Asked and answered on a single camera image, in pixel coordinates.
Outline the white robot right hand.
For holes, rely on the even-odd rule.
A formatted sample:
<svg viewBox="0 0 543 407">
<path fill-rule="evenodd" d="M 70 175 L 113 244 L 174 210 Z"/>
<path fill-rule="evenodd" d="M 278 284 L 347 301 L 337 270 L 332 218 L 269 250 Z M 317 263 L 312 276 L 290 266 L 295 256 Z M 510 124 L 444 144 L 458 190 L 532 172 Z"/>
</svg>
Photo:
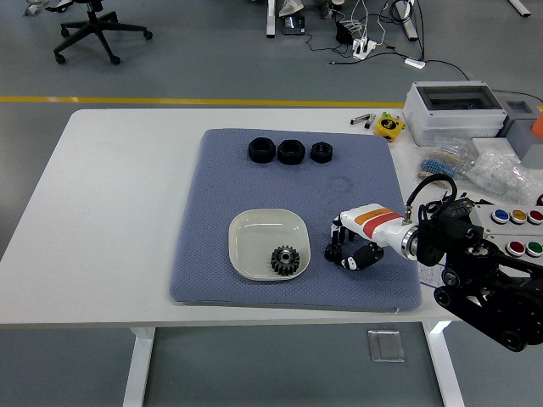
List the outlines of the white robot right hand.
<svg viewBox="0 0 543 407">
<path fill-rule="evenodd" d="M 343 211 L 332 222 L 325 259 L 346 270 L 363 270 L 383 257 L 385 247 L 407 258 L 406 242 L 411 228 L 412 224 L 404 223 L 403 215 L 377 203 Z M 351 255 L 343 254 L 345 239 L 353 242 L 355 236 L 366 239 L 368 244 Z"/>
</svg>

